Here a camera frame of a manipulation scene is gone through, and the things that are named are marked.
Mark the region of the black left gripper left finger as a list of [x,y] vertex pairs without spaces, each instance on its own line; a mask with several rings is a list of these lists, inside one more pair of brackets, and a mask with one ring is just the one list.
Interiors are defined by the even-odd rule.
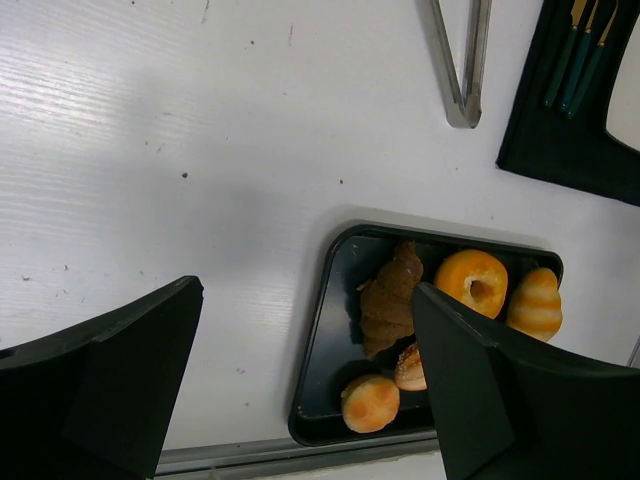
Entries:
[[153,478],[202,304],[184,276],[2,350],[2,478]]

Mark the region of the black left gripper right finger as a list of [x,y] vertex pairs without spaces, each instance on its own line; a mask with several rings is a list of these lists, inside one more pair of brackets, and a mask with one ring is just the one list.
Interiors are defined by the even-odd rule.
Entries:
[[639,373],[488,319],[422,283],[411,299],[450,479],[635,479]]

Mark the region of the striped yellow bread roll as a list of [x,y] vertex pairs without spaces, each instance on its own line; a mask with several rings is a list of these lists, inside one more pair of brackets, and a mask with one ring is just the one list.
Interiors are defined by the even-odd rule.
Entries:
[[556,275],[549,268],[532,270],[511,296],[506,325],[548,342],[560,330],[562,322],[562,302]]

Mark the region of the orange glazed donut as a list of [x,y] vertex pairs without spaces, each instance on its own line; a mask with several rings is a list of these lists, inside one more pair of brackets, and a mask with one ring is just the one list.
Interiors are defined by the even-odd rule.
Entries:
[[443,261],[435,274],[434,285],[471,310],[496,319],[506,299],[508,273],[496,257],[467,249]]

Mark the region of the brown chocolate croissant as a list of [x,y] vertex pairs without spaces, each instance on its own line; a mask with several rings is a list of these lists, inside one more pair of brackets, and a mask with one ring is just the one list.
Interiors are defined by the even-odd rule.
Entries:
[[366,358],[373,358],[414,334],[411,296],[423,273],[416,243],[403,241],[396,245],[392,258],[376,277],[361,286],[360,329]]

